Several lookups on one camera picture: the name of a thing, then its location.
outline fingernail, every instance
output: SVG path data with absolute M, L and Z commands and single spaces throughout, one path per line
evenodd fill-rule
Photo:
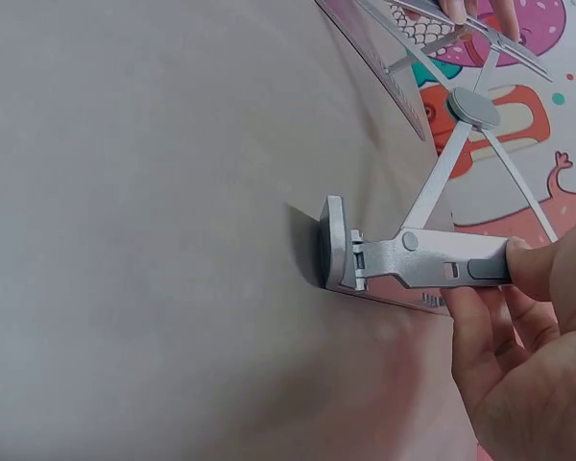
M 531 245 L 519 237 L 512 237 L 508 242 L 510 250 L 531 250 Z
M 465 24 L 468 20 L 468 12 L 465 10 L 463 0 L 450 0 L 448 2 L 448 16 L 455 24 Z

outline finger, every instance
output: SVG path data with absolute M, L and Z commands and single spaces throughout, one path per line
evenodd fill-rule
M 512 282 L 532 300 L 550 301 L 550 272 L 558 246 L 553 243 L 530 250 L 519 238 L 508 242 L 506 257 Z
M 478 17 L 478 0 L 465 0 L 465 9 L 471 17 Z
M 491 315 L 493 349 L 504 374 L 529 358 L 529 353 L 516 343 L 515 328 L 503 293 L 499 288 L 478 290 Z
M 535 352 L 559 338 L 559 324 L 548 309 L 549 304 L 532 300 L 515 286 L 503 287 L 510 315 L 518 335 L 530 352 Z
M 516 18 L 514 0 L 491 0 L 492 10 L 499 21 L 501 32 L 510 40 L 520 40 L 520 29 Z
M 441 6 L 442 10 L 444 10 L 455 24 L 462 25 L 468 20 L 468 13 L 465 9 L 464 0 L 446 0 L 445 2 L 442 2 Z
M 489 309 L 470 288 L 444 290 L 443 296 L 454 319 L 452 376 L 468 414 L 503 377 L 494 353 Z

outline silver metal stand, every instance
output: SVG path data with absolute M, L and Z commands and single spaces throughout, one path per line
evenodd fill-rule
M 321 216 L 321 258 L 326 288 L 341 292 L 367 290 L 367 279 L 394 276 L 406 288 L 496 286 L 512 283 L 503 237 L 426 230 L 433 208 L 440 199 L 471 130 L 481 132 L 491 143 L 529 206 L 534 210 L 548 238 L 557 240 L 550 222 L 528 184 L 510 160 L 492 130 L 499 126 L 499 113 L 487 97 L 489 81 L 500 53 L 507 53 L 534 72 L 550 80 L 546 69 L 529 50 L 513 43 L 476 19 L 466 27 L 485 35 L 491 51 L 473 90 L 458 87 L 429 60 L 428 53 L 447 46 L 463 31 L 438 39 L 420 49 L 380 10 L 367 0 L 354 0 L 365 12 L 392 34 L 409 55 L 387 68 L 388 73 L 420 61 L 448 91 L 447 107 L 457 120 L 419 196 L 398 234 L 391 240 L 366 242 L 360 230 L 351 230 L 345 218 L 341 197 L 329 196 Z M 393 0 L 400 6 L 420 12 L 443 23 L 451 21 L 432 0 Z

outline orange cartoon shape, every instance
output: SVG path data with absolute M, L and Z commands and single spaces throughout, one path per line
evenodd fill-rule
M 441 85 L 434 85 L 421 90 L 420 96 L 439 155 L 456 125 L 445 106 L 447 91 Z M 524 85 L 501 86 L 492 89 L 489 97 L 501 115 L 501 125 L 495 133 L 506 151 L 515 152 L 550 137 L 546 110 L 533 89 Z M 471 132 L 450 178 L 465 175 L 475 161 L 493 156 L 489 141 L 480 133 Z
M 568 192 L 559 184 L 559 174 L 564 169 L 573 166 L 569 155 L 558 151 L 555 153 L 555 160 L 556 166 L 548 175 L 547 180 L 550 197 L 541 201 L 540 204 L 557 235 L 562 236 L 576 225 L 576 193 Z M 527 240 L 532 247 L 549 243 L 540 222 L 530 207 L 486 223 L 456 226 L 456 230 L 483 235 L 518 236 Z

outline pink cartoon creature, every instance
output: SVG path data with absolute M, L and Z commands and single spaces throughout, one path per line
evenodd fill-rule
M 515 0 L 520 41 L 537 56 L 550 50 L 561 38 L 565 28 L 563 0 Z M 415 44 L 427 44 L 450 32 L 450 26 L 422 16 L 417 21 L 407 17 L 400 7 L 391 5 L 391 16 L 398 28 Z M 478 18 L 499 30 L 489 2 L 479 2 Z M 489 43 L 480 34 L 471 40 L 454 43 L 433 53 L 431 57 L 450 64 L 481 67 L 489 55 Z M 499 65 L 515 64 L 516 60 L 502 54 Z
M 561 38 L 565 28 L 565 7 L 562 0 L 515 0 L 520 42 L 537 56 L 550 50 Z M 480 2 L 478 19 L 499 30 L 489 2 Z M 489 43 L 474 34 L 471 40 L 456 43 L 437 59 L 468 67 L 481 67 L 489 54 Z M 501 55 L 499 65 L 515 64 L 516 60 Z

